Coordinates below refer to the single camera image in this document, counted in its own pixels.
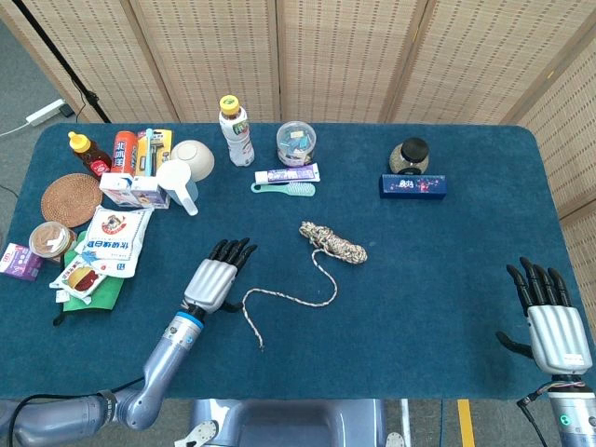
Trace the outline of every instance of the bamboo screen panel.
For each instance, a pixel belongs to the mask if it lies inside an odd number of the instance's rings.
[[[71,78],[17,7],[12,2],[0,3],[0,18],[10,29],[10,32],[29,51],[31,57],[60,94],[63,95],[63,98],[73,107],[73,110],[79,111],[83,103],[76,87],[71,82]],[[85,107],[79,118],[89,122],[102,122],[91,107]]]
[[[439,0],[393,121],[498,123],[593,9],[593,0]]]
[[[26,5],[112,121],[177,121],[119,1]]]
[[[520,124],[538,140],[561,216],[596,199],[596,41],[577,56]]]
[[[578,219],[569,219],[572,222],[564,220],[562,231],[592,335],[596,336],[596,207],[582,214]]]
[[[250,121],[279,121],[273,0],[133,1],[182,121],[216,121],[223,95]]]
[[[280,0],[278,7],[283,119],[383,120],[416,1]]]

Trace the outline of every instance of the blue box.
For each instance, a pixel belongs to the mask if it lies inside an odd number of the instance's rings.
[[[444,198],[447,181],[444,175],[383,174],[379,179],[381,197]]]

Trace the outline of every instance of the round woven coaster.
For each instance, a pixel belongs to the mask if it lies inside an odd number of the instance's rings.
[[[41,213],[47,221],[73,228],[93,217],[102,203],[100,183],[87,174],[68,174],[51,184],[41,197]]]

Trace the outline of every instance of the power strip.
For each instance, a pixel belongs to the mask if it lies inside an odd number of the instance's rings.
[[[52,116],[57,115],[60,112],[60,108],[65,104],[64,100],[56,100],[52,104],[47,105],[43,109],[39,109],[34,114],[30,114],[25,119],[31,126],[37,126],[38,124],[48,121]]]

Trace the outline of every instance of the green paper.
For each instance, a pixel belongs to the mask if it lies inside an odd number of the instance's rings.
[[[82,231],[78,235],[78,239],[76,241],[77,244],[79,244],[83,239],[85,239],[86,233],[87,231]],[[68,263],[70,263],[75,256],[76,251],[67,251],[64,254],[65,264],[68,265]],[[102,284],[100,284],[100,286],[97,288],[97,290],[91,294],[91,303],[89,305],[86,305],[85,303],[83,303],[83,301],[71,295],[71,299],[64,303],[64,312],[84,309],[112,310],[115,306],[116,300],[118,299],[118,294],[120,293],[120,289],[122,288],[123,282],[123,278],[107,277],[106,279],[104,279],[102,281]]]

